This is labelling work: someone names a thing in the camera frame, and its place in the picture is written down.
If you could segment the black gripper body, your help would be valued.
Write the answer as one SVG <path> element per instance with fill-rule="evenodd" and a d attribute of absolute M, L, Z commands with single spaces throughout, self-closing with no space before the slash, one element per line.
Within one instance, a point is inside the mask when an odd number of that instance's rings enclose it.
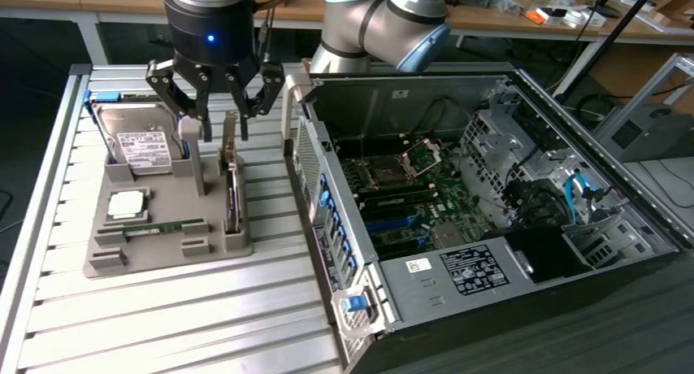
<path fill-rule="evenodd" d="M 228 89 L 227 74 L 245 87 L 259 71 L 255 53 L 253 0 L 221 7 L 197 7 L 180 0 L 164 0 L 175 49 L 175 69 L 200 87 L 207 75 L 211 92 Z"/>

